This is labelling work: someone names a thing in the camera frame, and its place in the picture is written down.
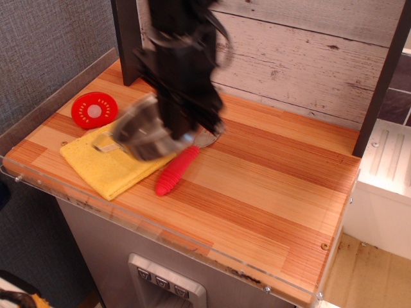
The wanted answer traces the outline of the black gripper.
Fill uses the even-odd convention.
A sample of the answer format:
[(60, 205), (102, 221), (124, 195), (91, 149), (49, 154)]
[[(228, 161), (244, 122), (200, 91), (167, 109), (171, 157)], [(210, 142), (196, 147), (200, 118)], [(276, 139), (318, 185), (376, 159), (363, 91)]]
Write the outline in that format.
[(159, 113), (173, 140), (197, 131), (223, 130), (222, 100), (211, 83), (216, 67), (216, 30), (201, 27), (191, 36), (168, 38), (158, 31), (153, 50), (135, 49), (143, 80), (157, 93)]

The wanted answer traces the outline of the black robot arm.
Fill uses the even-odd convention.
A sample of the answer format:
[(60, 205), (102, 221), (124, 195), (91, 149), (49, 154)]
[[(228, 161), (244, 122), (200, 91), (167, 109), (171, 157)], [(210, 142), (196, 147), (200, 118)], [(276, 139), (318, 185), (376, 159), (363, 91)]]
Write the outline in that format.
[(199, 126), (223, 130), (222, 100), (211, 83), (217, 67), (216, 34), (228, 33), (209, 7), (212, 1), (149, 1), (148, 37), (153, 49), (135, 52), (143, 79), (157, 93), (159, 115), (177, 140)]

